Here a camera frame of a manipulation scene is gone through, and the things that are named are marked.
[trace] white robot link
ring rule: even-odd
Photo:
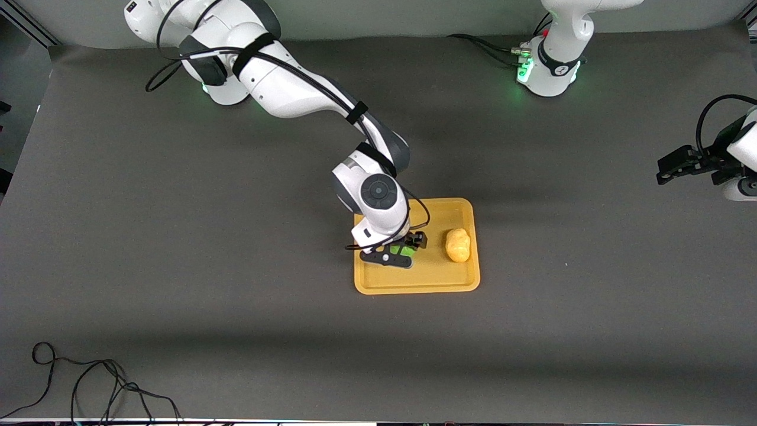
[[[364,217],[352,230],[357,244],[348,248],[361,250],[366,262],[412,266],[401,248],[425,248],[425,235],[412,232],[406,190],[395,180],[410,162],[410,148],[335,81],[292,57],[264,0],[134,0],[124,16],[141,39],[178,47],[177,59],[221,105],[251,95],[276,117],[328,110],[360,130],[367,141],[332,171],[337,197]],[[383,246],[392,250],[379,251]]]
[[[699,116],[696,148],[684,145],[657,161],[657,183],[676,177],[712,172],[712,184],[723,185],[723,195],[733,201],[757,201],[757,106],[724,128],[711,146],[702,147],[702,126],[709,110],[725,99],[757,105],[757,99],[723,95],[713,99]]]
[[[581,54],[594,35],[589,14],[632,8],[643,1],[541,0],[552,15],[552,26],[547,36],[536,35],[512,50],[520,55],[516,81],[539,96],[561,95],[575,81]]]

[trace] cable connector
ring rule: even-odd
[[[528,47],[514,47],[510,49],[510,53],[515,56],[522,56],[523,58],[531,57],[531,48]]]

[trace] gray table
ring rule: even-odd
[[[458,39],[288,45],[410,141],[411,190],[472,202],[481,286],[354,289],[329,171],[362,138],[334,114],[221,108],[185,74],[147,94],[156,52],[55,49],[0,208],[2,411],[50,340],[188,417],[757,423],[755,206],[654,178],[708,100],[757,94],[743,24],[599,35],[557,99]],[[25,414],[66,415],[79,371]]]

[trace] yellow object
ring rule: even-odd
[[[410,269],[365,263],[355,252],[355,288],[363,294],[449,293],[471,291],[481,282],[478,246],[475,238],[473,207],[466,199],[424,199],[431,212],[431,223],[419,231],[428,237],[428,246],[413,256]],[[355,224],[363,219],[355,216]],[[425,220],[425,212],[410,200],[410,223]],[[470,256],[466,262],[452,262],[447,256],[447,234],[464,229],[470,238]]]
[[[463,263],[471,257],[471,237],[462,228],[447,233],[447,255],[453,262]]]

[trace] yellow tray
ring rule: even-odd
[[[462,198],[424,199],[431,212],[431,223],[421,229],[428,246],[413,256],[410,269],[374,265],[360,260],[355,252],[355,287],[362,294],[448,293],[471,291],[481,282],[478,269],[478,245],[473,224],[473,206]],[[358,224],[362,216],[355,216]],[[425,220],[425,212],[416,200],[410,200],[410,223]],[[447,256],[444,242],[447,232],[464,228],[471,237],[471,257],[455,263]]]

